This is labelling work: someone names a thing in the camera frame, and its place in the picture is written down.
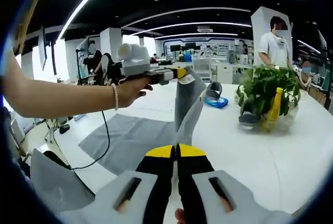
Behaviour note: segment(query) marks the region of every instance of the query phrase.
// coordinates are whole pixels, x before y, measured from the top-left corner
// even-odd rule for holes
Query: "green leaves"
[[[265,106],[265,98],[264,97],[257,97],[254,102],[254,107],[255,107],[255,114],[256,116],[261,116],[264,110]]]
[[[297,96],[299,92],[300,92],[300,86],[298,84],[296,84],[295,89],[293,91],[294,97]]]
[[[240,97],[239,97],[239,101],[238,101],[238,105],[239,106],[242,106],[243,105],[243,103],[244,103],[244,93],[242,93],[241,95],[240,95]]]
[[[287,115],[289,111],[289,97],[283,92],[281,96],[280,116]]]
[[[297,98],[294,98],[294,99],[293,99],[293,103],[294,103],[295,107],[297,107],[297,106],[298,106],[298,99],[297,99]]]
[[[254,74],[253,80],[247,80],[243,84],[248,100],[244,102],[243,97],[240,106],[246,104],[246,108],[251,109],[251,112],[257,116],[267,114],[273,105],[277,87],[284,90],[280,115],[287,115],[289,112],[289,95],[291,95],[295,107],[298,105],[301,95],[293,70],[286,68],[267,69],[261,66],[255,68]]]
[[[236,91],[236,94],[240,97],[240,95],[241,95],[241,92],[240,92],[240,87],[241,87],[242,85],[239,85],[238,86],[238,88],[237,88],[237,91]]]

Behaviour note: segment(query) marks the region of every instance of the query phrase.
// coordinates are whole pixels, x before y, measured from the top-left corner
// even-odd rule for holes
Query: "blue object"
[[[213,106],[215,108],[222,109],[223,107],[228,105],[229,100],[227,100],[226,98],[219,98],[218,100],[216,100],[216,99],[209,99],[206,97],[204,99],[204,102],[206,104],[208,104],[209,106]]]
[[[190,54],[185,54],[184,60],[185,60],[185,62],[192,62],[192,56]]]
[[[303,67],[302,71],[303,71],[305,74],[310,74],[310,72],[311,72],[311,67]]]

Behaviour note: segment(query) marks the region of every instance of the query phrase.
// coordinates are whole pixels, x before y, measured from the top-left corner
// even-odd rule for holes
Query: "desk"
[[[176,83],[153,88],[146,97],[117,113],[172,121]],[[302,94],[289,132],[243,130],[238,124],[239,106],[233,101],[236,88],[223,85],[223,97],[229,99],[223,110],[203,107],[193,145],[206,152],[215,170],[226,171],[252,190],[260,205],[293,213],[305,204],[327,173],[333,155],[333,130],[328,127],[333,126],[333,117],[308,94]],[[108,110],[105,117],[108,120],[115,114]],[[102,124],[102,114],[97,112],[78,122],[71,120],[71,129],[63,135],[56,131],[55,138],[72,167],[93,162],[78,144]],[[94,193],[116,177],[97,163],[76,173]],[[164,223],[175,223],[173,211],[181,207],[177,193],[173,192],[169,202]]]
[[[311,85],[309,87],[309,95],[311,97],[313,97],[322,106],[325,106],[327,96],[326,96],[325,92],[322,91],[321,86],[311,83]]]

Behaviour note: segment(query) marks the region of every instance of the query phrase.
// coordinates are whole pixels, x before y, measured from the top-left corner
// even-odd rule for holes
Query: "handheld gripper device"
[[[215,171],[205,153],[185,144],[149,151],[136,171],[121,174],[85,208],[63,212],[71,224],[162,224],[177,161],[178,192],[186,224],[285,224],[291,216],[258,205],[253,193],[224,171]],[[229,202],[227,213],[221,197]]]
[[[154,69],[150,67],[150,58],[145,46],[136,44],[122,44],[118,49],[120,62],[114,64],[120,68],[122,76],[126,77],[125,81],[133,80],[140,77],[150,77],[150,84],[168,84],[170,80],[182,78],[186,75],[183,68],[165,68]],[[107,66],[107,58],[102,59],[102,67]]]

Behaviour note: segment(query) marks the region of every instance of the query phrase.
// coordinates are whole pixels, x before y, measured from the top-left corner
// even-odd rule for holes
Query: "hand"
[[[231,212],[233,210],[233,208],[231,207],[230,203],[228,201],[226,201],[225,199],[223,199],[222,197],[220,197],[220,198],[221,198],[222,205],[223,205],[225,211],[227,213]],[[175,212],[175,217],[178,221],[177,224],[186,224],[185,212],[183,209],[178,208]]]
[[[146,90],[152,90],[149,85],[150,79],[148,77],[138,78],[136,80],[126,81],[117,86],[119,107],[124,108],[130,106],[136,99],[146,95]]]

